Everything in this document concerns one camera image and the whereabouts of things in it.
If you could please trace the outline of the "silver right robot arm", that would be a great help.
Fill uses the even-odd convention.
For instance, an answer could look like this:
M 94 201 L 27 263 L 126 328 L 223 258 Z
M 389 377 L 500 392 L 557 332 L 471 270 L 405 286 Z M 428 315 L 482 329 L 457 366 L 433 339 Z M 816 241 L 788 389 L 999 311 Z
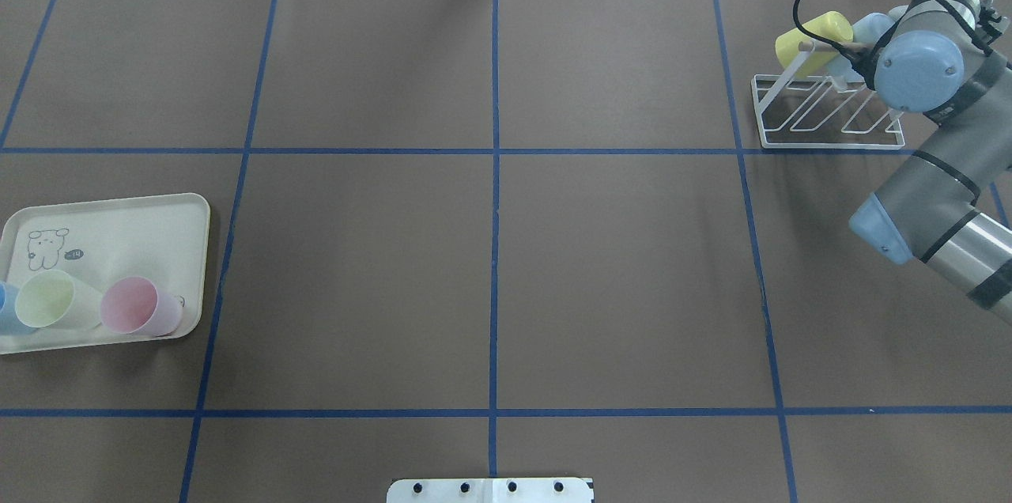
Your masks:
M 1010 229 L 977 208 L 1010 170 L 1010 63 L 972 44 L 980 9 L 914 2 L 876 59 L 886 105 L 921 112 L 932 133 L 853 214 L 852 232 L 890 262 L 917 260 L 973 304 L 1010 320 Z

